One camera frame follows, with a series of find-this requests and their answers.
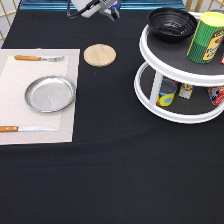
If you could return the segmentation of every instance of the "white placemat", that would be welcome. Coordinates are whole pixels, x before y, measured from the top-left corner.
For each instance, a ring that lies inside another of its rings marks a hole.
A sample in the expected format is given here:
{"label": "white placemat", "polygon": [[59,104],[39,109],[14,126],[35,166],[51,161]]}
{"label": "white placemat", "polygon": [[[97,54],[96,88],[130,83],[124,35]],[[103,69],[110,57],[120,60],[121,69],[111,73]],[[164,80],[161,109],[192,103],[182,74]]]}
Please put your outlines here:
{"label": "white placemat", "polygon": [[[14,55],[65,56],[60,62],[18,61]],[[77,86],[79,50],[0,50],[0,126],[48,126],[57,132],[0,133],[0,144],[71,142],[75,100],[65,109],[53,113],[36,112],[24,100],[26,88],[45,76],[64,76]]]}

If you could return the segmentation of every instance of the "wooden handle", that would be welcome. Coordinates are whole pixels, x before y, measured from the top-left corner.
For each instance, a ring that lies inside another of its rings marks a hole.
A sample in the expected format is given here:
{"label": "wooden handle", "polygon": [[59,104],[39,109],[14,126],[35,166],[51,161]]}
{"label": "wooden handle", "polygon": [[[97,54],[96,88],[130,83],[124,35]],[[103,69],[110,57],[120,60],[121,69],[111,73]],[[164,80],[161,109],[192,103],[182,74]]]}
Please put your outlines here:
{"label": "wooden handle", "polygon": [[0,132],[17,132],[18,129],[17,126],[0,126]]}
{"label": "wooden handle", "polygon": [[26,61],[40,61],[41,57],[35,56],[24,56],[24,55],[16,55],[14,56],[16,60],[26,60]]}

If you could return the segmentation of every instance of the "wooden coaster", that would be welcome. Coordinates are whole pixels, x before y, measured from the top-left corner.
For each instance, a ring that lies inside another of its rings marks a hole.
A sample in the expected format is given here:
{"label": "wooden coaster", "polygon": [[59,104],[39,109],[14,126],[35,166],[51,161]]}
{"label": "wooden coaster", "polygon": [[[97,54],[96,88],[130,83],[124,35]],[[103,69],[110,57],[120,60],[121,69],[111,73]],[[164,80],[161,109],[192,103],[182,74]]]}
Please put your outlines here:
{"label": "wooden coaster", "polygon": [[116,58],[115,50],[104,44],[96,44],[88,47],[84,52],[85,61],[96,67],[111,64]]}

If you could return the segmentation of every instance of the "butter knife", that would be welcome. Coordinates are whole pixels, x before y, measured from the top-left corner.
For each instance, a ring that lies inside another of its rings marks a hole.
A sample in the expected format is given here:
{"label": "butter knife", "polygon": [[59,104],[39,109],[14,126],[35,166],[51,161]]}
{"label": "butter knife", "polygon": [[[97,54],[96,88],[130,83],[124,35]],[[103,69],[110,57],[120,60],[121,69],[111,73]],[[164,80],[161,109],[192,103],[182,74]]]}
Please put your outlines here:
{"label": "butter knife", "polygon": [[54,57],[54,58],[42,58],[36,56],[25,56],[25,55],[16,55],[14,56],[16,60],[25,60],[25,61],[48,61],[48,62],[57,62],[64,60],[65,56]]}
{"label": "butter knife", "polygon": [[18,132],[18,131],[57,131],[56,128],[44,127],[44,126],[0,126],[0,132]]}

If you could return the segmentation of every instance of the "black bowl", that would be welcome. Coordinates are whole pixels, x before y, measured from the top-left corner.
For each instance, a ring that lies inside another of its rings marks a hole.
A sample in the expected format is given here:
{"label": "black bowl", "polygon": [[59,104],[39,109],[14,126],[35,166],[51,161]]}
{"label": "black bowl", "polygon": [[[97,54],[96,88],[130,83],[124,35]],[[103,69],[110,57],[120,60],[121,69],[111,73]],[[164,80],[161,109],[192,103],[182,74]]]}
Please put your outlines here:
{"label": "black bowl", "polygon": [[159,8],[149,13],[147,22],[152,33],[166,42],[179,42],[194,34],[197,20],[176,8]]}

